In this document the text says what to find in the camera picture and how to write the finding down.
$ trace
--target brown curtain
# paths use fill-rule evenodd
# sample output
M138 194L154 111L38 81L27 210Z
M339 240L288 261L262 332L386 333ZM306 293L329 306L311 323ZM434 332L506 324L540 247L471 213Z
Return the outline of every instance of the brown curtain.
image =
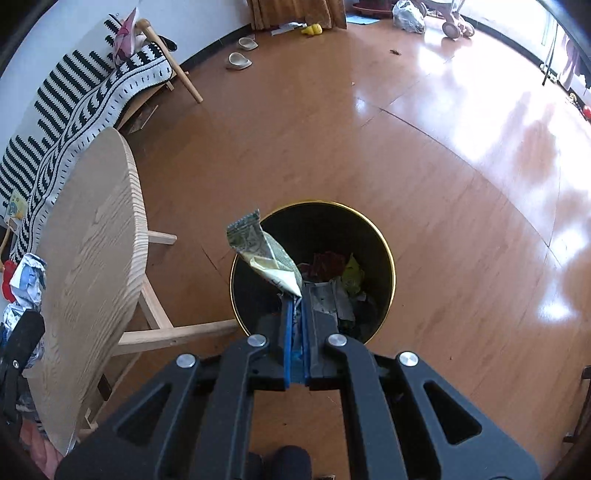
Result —
M248 5L255 30L301 20L322 28L347 28L343 0L248 0Z

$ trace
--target crumpled paper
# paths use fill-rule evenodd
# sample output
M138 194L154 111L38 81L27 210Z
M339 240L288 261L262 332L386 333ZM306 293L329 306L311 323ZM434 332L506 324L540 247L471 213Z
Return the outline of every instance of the crumpled paper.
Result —
M10 289L15 296L16 301L10 303L4 309L2 322L4 332L2 334L2 344L8 341L10 334L16 327L25 310L41 311L41 296L45 290L46 263L34 254L25 254L18 264L10 280ZM38 360L43 357L45 347L43 338L39 341L25 368L31 368Z
M261 228L259 210L228 226L228 243L250 267L282 291L301 297L302 279L284 248Z

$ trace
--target metal screw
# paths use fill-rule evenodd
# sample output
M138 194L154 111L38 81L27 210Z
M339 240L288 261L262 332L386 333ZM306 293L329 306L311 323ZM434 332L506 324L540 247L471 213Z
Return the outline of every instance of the metal screw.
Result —
M333 333L329 336L329 343L332 346L345 346L347 343L347 337L340 333Z
M177 357L177 365L180 368L191 368L197 359L190 353L183 353Z
M398 356L398 360L402 363L405 367L414 367L418 363L418 356L416 353L412 352L402 352Z
M261 335L260 333L256 333L248 337L248 344L250 346L261 347L265 346L266 342L267 338L264 335Z

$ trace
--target white slipper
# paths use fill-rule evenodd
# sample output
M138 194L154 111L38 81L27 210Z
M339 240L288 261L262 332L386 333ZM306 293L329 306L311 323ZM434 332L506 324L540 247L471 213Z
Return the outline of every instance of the white slipper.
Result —
M238 47L240 47L242 50L249 51L257 48L258 43L249 37L242 37L240 40L238 40Z
M237 52L230 53L230 56L226 61L226 68L229 70L244 70L251 65L252 62L250 60L242 55L242 53Z

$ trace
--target trash can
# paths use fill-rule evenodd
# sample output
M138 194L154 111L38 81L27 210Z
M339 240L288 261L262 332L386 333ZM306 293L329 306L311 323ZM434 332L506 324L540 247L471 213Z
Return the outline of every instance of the trash can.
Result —
M376 334L392 304L396 275L390 248L368 218L339 203L309 200L275 210L263 218L261 226L296 265L312 262L316 253L332 251L347 260L353 254L365 272L362 290L375 304L371 318L356 318L364 325L357 340L366 343ZM240 256L234 258L230 297L236 319L247 335L256 333L260 318L281 311L278 293Z

